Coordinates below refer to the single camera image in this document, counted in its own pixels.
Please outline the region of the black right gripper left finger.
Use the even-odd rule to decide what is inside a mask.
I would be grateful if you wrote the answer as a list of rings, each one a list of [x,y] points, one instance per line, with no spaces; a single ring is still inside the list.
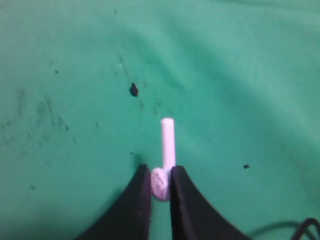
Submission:
[[[111,207],[78,240],[147,240],[151,217],[151,172],[140,164]]]

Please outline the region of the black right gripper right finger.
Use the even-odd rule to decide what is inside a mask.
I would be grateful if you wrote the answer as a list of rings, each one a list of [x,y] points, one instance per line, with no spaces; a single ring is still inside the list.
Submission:
[[[212,207],[181,165],[170,172],[170,216],[174,240],[249,239]]]

